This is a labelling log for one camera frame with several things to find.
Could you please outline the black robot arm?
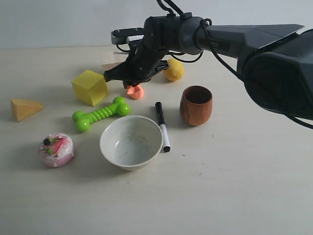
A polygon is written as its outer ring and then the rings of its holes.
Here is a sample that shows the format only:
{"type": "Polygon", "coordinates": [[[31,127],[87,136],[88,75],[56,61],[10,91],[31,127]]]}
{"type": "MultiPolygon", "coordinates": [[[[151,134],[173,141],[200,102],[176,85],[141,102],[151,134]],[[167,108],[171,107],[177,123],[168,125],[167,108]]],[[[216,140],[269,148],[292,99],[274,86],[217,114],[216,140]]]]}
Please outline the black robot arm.
{"type": "Polygon", "coordinates": [[[313,118],[313,32],[299,24],[212,25],[209,19],[149,17],[143,38],[127,59],[104,72],[106,81],[125,85],[148,82],[169,51],[235,58],[233,74],[251,99],[265,110],[290,117],[313,118]]]}

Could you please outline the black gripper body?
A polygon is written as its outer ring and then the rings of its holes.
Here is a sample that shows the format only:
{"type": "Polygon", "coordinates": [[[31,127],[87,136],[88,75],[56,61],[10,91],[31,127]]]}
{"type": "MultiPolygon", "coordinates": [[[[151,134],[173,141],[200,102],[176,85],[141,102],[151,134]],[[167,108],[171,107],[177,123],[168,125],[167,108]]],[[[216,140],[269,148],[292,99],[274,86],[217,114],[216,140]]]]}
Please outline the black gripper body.
{"type": "Polygon", "coordinates": [[[197,55],[210,50],[210,41],[205,36],[206,27],[207,23],[201,17],[149,17],[144,23],[141,54],[165,55],[171,50],[197,55]]]}

